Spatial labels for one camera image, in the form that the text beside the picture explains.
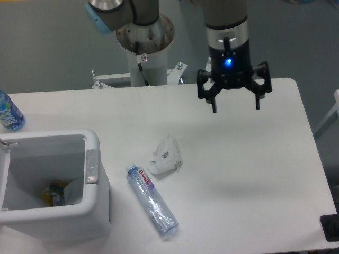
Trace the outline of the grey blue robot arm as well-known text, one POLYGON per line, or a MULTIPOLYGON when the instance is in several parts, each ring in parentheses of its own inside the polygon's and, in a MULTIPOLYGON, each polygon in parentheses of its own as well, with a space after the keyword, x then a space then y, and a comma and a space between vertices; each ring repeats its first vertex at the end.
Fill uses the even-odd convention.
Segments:
MULTIPOLYGON (((193 1, 203 11, 210 69, 198 70, 197 92, 212 106, 222 90, 246 88, 256 102, 272 91, 267 62, 251 65, 245 1, 193 1)), ((102 34, 116 33, 130 59, 132 86, 166 85, 166 50, 174 39, 172 21, 158 1, 88 1, 86 12, 102 34)))

